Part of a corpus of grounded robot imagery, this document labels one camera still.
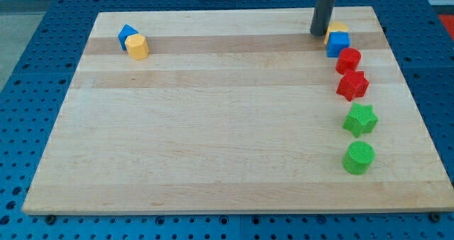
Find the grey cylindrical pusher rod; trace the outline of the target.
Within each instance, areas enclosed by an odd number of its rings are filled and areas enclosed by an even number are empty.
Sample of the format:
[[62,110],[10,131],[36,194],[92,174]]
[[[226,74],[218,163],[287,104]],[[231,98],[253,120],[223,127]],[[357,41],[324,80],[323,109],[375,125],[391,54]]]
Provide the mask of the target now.
[[311,21],[310,34],[321,37],[326,34],[336,0],[317,0]]

